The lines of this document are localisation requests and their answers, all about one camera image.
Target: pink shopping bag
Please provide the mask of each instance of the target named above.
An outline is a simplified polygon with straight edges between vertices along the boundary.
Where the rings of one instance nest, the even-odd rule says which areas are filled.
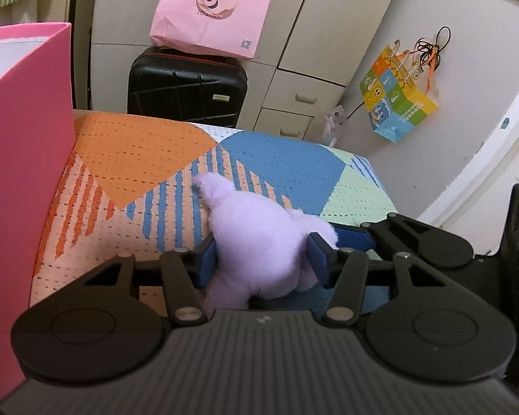
[[[0,27],[0,399],[24,379],[10,331],[29,306],[46,215],[75,144],[70,51],[67,23]]]
[[[252,59],[270,0],[160,0],[150,39],[198,55]]]

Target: pink box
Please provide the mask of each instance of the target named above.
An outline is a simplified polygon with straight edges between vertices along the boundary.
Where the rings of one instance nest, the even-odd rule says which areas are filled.
[[[40,237],[75,145],[71,26],[0,27],[0,399],[24,376],[10,330],[27,309]]]

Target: drawer handle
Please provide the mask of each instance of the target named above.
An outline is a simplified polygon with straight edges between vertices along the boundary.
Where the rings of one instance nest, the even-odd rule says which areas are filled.
[[[282,129],[279,131],[281,137],[300,137],[302,134],[300,131],[283,131]]]
[[[298,103],[305,103],[305,104],[316,104],[317,98],[306,98],[305,96],[300,96],[296,94],[294,97]]]

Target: stuffed animal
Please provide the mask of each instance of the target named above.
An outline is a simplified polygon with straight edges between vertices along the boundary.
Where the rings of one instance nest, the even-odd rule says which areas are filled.
[[[317,279],[306,258],[306,239],[318,232],[336,246],[327,222],[298,210],[285,210],[263,195],[241,192],[217,173],[194,177],[210,210],[218,267],[206,288],[203,308],[247,309],[250,297],[280,298],[304,291]]]

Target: plush toy leg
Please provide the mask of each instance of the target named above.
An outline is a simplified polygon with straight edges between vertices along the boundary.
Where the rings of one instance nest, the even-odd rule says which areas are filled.
[[[300,267],[300,276],[298,277],[298,285],[296,286],[297,292],[305,292],[310,290],[311,287],[319,282],[316,274],[313,272],[311,265],[307,260],[303,260],[302,266]]]
[[[244,284],[216,271],[206,288],[203,309],[208,316],[215,309],[246,310],[251,296],[250,289]]]

